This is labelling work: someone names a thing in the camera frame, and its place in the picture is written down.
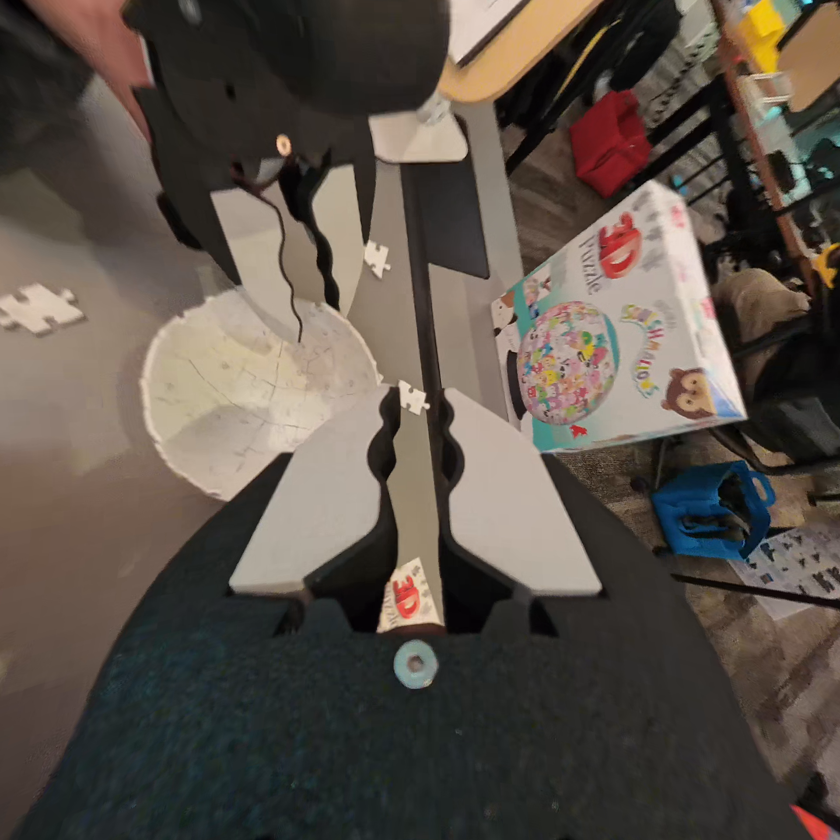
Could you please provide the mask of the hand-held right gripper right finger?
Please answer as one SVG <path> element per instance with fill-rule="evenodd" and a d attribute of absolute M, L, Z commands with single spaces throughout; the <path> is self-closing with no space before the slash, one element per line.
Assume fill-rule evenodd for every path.
<path fill-rule="evenodd" d="M 444 619 L 481 633 L 492 613 L 552 635 L 547 602 L 603 584 L 545 459 L 498 415 L 454 387 L 437 399 L 438 566 Z"/>

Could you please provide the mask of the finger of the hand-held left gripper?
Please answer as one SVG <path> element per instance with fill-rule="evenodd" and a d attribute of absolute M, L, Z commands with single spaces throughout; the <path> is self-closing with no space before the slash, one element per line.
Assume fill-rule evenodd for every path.
<path fill-rule="evenodd" d="M 348 313 L 365 247 L 353 165 L 319 169 L 288 162 L 278 185 L 286 203 L 283 264 L 296 296 Z"/>
<path fill-rule="evenodd" d="M 210 194 L 243 295 L 279 338 L 298 343 L 302 320 L 283 266 L 286 231 L 279 208 L 236 187 Z"/>

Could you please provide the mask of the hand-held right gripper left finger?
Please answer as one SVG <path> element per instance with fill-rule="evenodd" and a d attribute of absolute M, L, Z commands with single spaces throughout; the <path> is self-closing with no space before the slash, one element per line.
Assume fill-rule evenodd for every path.
<path fill-rule="evenodd" d="M 228 585 L 237 595 L 333 599 L 373 632 L 398 550 L 387 480 L 402 420 L 381 385 L 316 429 L 290 457 Z"/>

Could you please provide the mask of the colourful puzzle ball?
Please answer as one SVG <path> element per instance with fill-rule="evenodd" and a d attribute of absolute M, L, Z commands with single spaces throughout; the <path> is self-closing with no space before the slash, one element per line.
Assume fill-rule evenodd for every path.
<path fill-rule="evenodd" d="M 358 330 L 299 301 L 301 340 L 275 335 L 236 290 L 164 325 L 140 378 L 143 420 L 169 469 L 231 501 L 279 455 L 383 381 Z"/>

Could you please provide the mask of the person's left forearm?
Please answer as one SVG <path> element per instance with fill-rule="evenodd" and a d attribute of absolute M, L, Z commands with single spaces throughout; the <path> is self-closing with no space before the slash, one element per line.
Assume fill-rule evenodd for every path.
<path fill-rule="evenodd" d="M 19 1 L 1 2 L 1 168 L 74 119 L 92 70 Z"/>

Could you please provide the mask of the folded puzzle instruction leaflet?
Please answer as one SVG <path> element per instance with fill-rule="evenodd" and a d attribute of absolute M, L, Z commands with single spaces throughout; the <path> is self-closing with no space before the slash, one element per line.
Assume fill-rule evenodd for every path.
<path fill-rule="evenodd" d="M 376 633 L 443 634 L 445 622 L 420 558 L 395 567 L 384 588 Z"/>

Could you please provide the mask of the teal puzzle box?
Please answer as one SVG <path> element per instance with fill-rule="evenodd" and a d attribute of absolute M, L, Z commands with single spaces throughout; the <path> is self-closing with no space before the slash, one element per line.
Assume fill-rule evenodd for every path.
<path fill-rule="evenodd" d="M 646 182 L 490 304 L 509 422 L 543 454 L 748 419 L 684 199 Z"/>

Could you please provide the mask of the blue fabric bag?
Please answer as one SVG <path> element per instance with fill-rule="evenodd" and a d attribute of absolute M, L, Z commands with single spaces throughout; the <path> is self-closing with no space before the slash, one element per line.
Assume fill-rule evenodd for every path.
<path fill-rule="evenodd" d="M 673 554 L 744 562 L 768 536 L 776 496 L 767 476 L 734 461 L 690 467 L 651 501 Z"/>

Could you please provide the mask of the white paper sheets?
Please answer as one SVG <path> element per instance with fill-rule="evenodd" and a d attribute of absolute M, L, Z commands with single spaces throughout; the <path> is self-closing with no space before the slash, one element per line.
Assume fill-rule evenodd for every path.
<path fill-rule="evenodd" d="M 448 1 L 448 57 L 458 67 L 473 60 L 529 1 Z"/>

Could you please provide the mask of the black floor stand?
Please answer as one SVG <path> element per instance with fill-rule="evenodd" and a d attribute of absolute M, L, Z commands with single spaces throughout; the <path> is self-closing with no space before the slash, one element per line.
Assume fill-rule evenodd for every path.
<path fill-rule="evenodd" d="M 692 575 L 670 572 L 670 577 L 684 585 L 695 585 L 712 590 L 724 592 L 736 592 L 754 597 L 765 597 L 776 601 L 789 602 L 803 606 L 818 606 L 835 612 L 839 612 L 839 599 L 828 598 L 820 595 L 802 594 L 800 592 L 785 591 L 771 587 L 753 586 L 743 583 L 729 581 L 716 581 L 704 579 Z"/>

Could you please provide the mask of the printed paper sheet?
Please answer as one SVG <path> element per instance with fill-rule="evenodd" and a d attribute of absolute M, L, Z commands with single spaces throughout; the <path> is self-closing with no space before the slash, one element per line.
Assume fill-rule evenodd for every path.
<path fill-rule="evenodd" d="M 838 601 L 839 525 L 833 521 L 787 530 L 729 565 L 744 585 Z"/>

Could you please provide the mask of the red bag on floor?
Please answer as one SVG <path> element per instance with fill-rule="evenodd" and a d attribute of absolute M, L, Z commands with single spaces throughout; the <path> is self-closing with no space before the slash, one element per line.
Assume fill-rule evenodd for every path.
<path fill-rule="evenodd" d="M 609 198 L 647 165 L 652 146 L 638 100 L 630 90 L 610 91 L 570 126 L 574 173 Z"/>

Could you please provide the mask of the orange traffic cone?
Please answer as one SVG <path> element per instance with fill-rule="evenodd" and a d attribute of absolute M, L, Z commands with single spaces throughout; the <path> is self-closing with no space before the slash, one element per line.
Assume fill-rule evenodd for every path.
<path fill-rule="evenodd" d="M 792 805 L 791 809 L 811 839 L 839 839 L 839 832 L 818 816 L 798 805 Z"/>

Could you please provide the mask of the yellow small storage bin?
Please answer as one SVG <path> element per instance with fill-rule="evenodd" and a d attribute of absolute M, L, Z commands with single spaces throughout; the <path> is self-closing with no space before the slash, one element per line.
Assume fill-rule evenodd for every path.
<path fill-rule="evenodd" d="M 750 2 L 744 7 L 737 32 L 754 69 L 772 74 L 778 69 L 778 44 L 786 31 L 773 1 Z"/>

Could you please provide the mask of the black metal cart frame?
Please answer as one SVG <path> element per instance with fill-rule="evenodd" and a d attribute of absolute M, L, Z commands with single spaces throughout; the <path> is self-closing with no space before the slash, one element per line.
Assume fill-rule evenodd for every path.
<path fill-rule="evenodd" d="M 749 237 L 762 241 L 779 237 L 788 260 L 801 268 L 803 277 L 809 277 L 814 271 L 812 262 L 815 256 L 805 247 L 807 243 L 802 230 L 795 222 L 798 217 L 804 217 L 805 211 L 810 212 L 815 202 L 838 195 L 838 176 L 817 184 L 792 203 L 783 203 L 770 153 L 761 148 L 757 131 L 749 120 L 745 98 L 738 88 L 741 78 L 735 72 L 734 48 L 726 44 L 720 48 L 724 54 L 723 69 L 653 129 L 647 140 L 654 148 L 697 112 L 706 110 L 707 118 L 664 153 L 651 159 L 645 168 L 620 185 L 612 196 L 629 194 L 653 181 L 701 141 L 713 136 L 720 150 L 715 162 L 726 165 L 726 174 L 720 184 L 729 183 L 730 194 L 740 201 L 745 211 L 749 211 L 743 217 L 745 225 L 724 237 L 717 248 L 742 244 Z"/>

